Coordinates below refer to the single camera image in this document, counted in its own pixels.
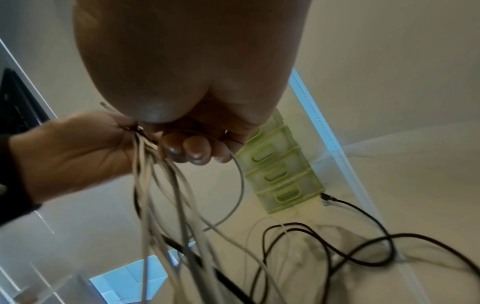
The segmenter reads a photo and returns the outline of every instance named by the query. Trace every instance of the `drawer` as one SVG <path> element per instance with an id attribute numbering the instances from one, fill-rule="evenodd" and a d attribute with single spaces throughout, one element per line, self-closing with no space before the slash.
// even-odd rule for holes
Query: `drawer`
<path id="1" fill-rule="evenodd" d="M 311 168 L 291 177 L 275 187 L 257 192 L 268 213 L 277 212 L 315 197 L 324 190 Z"/>
<path id="2" fill-rule="evenodd" d="M 269 118 L 269 120 L 250 135 L 250 137 L 246 140 L 246 144 L 260 140 L 261 138 L 265 137 L 268 132 L 283 125 L 284 119 L 280 115 L 280 112 L 275 109 L 274 114 Z"/>
<path id="3" fill-rule="evenodd" d="M 297 146 L 279 156 L 275 163 L 248 172 L 245 174 L 245 178 L 253 191 L 258 192 L 271 188 L 308 168 L 310 168 L 310 165 L 302 154 L 300 147 Z"/>
<path id="4" fill-rule="evenodd" d="M 297 145 L 287 126 L 281 126 L 252 145 L 245 145 L 236 158 L 244 172 L 274 163 L 279 156 Z"/>

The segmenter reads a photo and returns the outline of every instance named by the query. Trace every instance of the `marble surface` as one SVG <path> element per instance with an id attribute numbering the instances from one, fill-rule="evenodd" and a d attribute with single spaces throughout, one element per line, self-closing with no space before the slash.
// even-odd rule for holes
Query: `marble surface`
<path id="1" fill-rule="evenodd" d="M 480 121 L 430 127 L 383 136 L 344 148 L 354 170 L 373 198 L 387 228 L 392 232 L 415 232 L 436 238 L 480 263 Z M 328 155 L 312 162 L 327 193 L 352 203 L 354 195 Z M 221 226 L 222 231 L 245 243 L 251 226 L 266 217 L 256 197 L 247 195 L 237 213 Z M 375 227 L 348 208 L 324 206 L 320 198 L 311 199 L 290 209 L 275 213 L 281 222 L 299 221 L 314 228 L 342 251 L 348 251 L 368 238 L 378 236 Z M 259 224 L 248 247 L 261 253 L 260 235 L 275 224 Z M 244 277 L 244 254 L 210 233 L 209 239 L 220 254 L 226 273 L 237 284 Z M 322 292 L 326 273 L 323 248 L 301 234 L 291 234 L 293 245 L 287 252 L 286 241 L 275 250 L 270 262 L 278 272 L 287 255 L 279 283 L 288 303 L 315 303 Z M 371 269 L 349 264 L 332 282 L 330 303 L 477 303 L 479 280 L 456 257 L 420 240 L 396 242 L 406 261 L 388 268 Z M 377 260 L 385 253 L 376 245 L 359 257 Z M 247 282 L 256 269 L 248 260 Z M 411 288 L 404 273 L 411 269 L 420 290 Z M 191 298 L 197 299 L 189 275 L 183 275 Z M 172 296 L 169 284 L 153 299 L 168 302 Z M 270 303 L 277 303 L 271 292 Z"/>

